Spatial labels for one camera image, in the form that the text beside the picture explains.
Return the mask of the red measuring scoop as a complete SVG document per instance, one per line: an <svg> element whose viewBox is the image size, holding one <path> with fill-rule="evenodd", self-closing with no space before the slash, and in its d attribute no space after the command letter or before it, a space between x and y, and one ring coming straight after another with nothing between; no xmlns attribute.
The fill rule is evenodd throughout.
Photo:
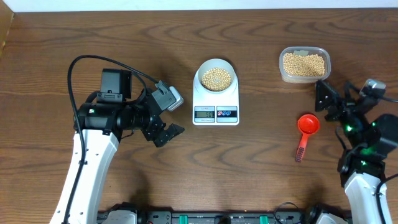
<svg viewBox="0 0 398 224"><path fill-rule="evenodd" d="M307 147L308 139L311 135L318 132L320 129L320 122L313 114L305 114L297 121L298 130L302 133L302 138L298 144L295 161L301 162Z"/></svg>

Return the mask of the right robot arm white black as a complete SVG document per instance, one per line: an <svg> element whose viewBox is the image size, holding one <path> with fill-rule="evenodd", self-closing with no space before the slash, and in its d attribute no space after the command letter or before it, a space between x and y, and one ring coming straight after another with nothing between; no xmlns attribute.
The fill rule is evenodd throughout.
<svg viewBox="0 0 398 224"><path fill-rule="evenodd" d="M385 96L386 85L368 79L362 88L346 82L340 95L329 83L315 84L315 111L326 110L326 121L337 121L351 144L338 161L341 186L349 200L353 223L392 223L386 192L385 159L397 149L397 116L382 114L370 122L366 113Z"/></svg>

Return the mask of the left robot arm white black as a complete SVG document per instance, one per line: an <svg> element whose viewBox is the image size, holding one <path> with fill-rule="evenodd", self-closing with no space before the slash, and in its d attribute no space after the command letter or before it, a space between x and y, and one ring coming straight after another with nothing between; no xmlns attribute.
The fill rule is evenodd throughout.
<svg viewBox="0 0 398 224"><path fill-rule="evenodd" d="M80 106L75 118L73 155L51 223L96 223L109 165L123 131L141 131L147 141L162 147L184 128L167 126L160 118L183 103L180 93L159 81L131 99L133 73L104 69L101 88Z"/></svg>

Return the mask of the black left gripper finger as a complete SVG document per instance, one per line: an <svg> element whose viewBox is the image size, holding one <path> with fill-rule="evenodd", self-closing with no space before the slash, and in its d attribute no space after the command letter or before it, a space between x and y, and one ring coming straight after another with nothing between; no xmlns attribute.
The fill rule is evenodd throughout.
<svg viewBox="0 0 398 224"><path fill-rule="evenodd" d="M172 138L173 138L172 134L169 134L167 132L162 132L153 140L153 143L155 144L156 147L163 147Z"/></svg>
<svg viewBox="0 0 398 224"><path fill-rule="evenodd" d="M184 132L184 128L176 125L176 124L171 124L168 128L167 128L167 136L168 137L175 137L178 136L179 134L182 134Z"/></svg>

